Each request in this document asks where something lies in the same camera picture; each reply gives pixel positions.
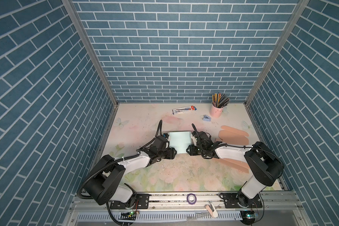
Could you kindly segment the light blue paper box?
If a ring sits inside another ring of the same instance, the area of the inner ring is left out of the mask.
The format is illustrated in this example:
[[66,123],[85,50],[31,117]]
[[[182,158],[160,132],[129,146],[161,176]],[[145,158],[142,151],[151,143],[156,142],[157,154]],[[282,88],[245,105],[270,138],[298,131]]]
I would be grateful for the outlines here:
[[191,132],[176,131],[169,133],[169,147],[174,148],[177,154],[187,153],[186,150],[191,144]]

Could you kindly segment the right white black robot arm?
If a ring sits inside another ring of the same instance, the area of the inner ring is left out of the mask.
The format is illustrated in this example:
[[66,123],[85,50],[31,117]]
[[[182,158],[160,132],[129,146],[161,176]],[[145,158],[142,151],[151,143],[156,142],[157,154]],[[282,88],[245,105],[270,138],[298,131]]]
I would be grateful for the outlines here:
[[247,208],[259,198],[259,193],[272,186],[283,173],[282,161],[262,142],[251,147],[234,146],[221,141],[213,142],[206,132],[192,132],[193,144],[186,152],[191,156],[200,155],[204,159],[225,159],[247,163],[252,176],[237,193],[237,202]]

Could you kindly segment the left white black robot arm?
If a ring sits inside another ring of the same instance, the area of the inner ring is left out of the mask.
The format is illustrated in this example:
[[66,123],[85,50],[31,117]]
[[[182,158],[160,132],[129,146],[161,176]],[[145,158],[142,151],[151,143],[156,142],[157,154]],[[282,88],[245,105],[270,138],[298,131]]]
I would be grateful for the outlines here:
[[168,138],[167,133],[157,136],[132,156],[118,159],[110,155],[103,156],[84,179],[77,196],[94,199],[99,205],[117,201],[123,203],[125,208],[131,208],[136,202],[137,192],[128,184],[121,186],[122,177],[162,159],[174,159],[177,151],[169,147]]

